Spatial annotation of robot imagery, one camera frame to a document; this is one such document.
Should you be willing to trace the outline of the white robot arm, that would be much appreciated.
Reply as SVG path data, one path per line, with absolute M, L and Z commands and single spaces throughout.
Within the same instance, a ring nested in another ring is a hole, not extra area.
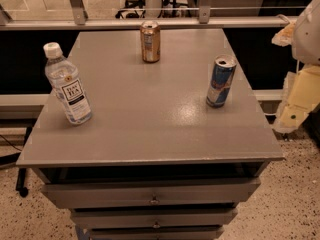
M 312 0 L 296 22 L 278 32 L 272 42 L 291 44 L 297 60 L 296 72 L 288 72 L 284 79 L 273 123 L 276 132 L 291 133 L 320 103 L 320 0 Z

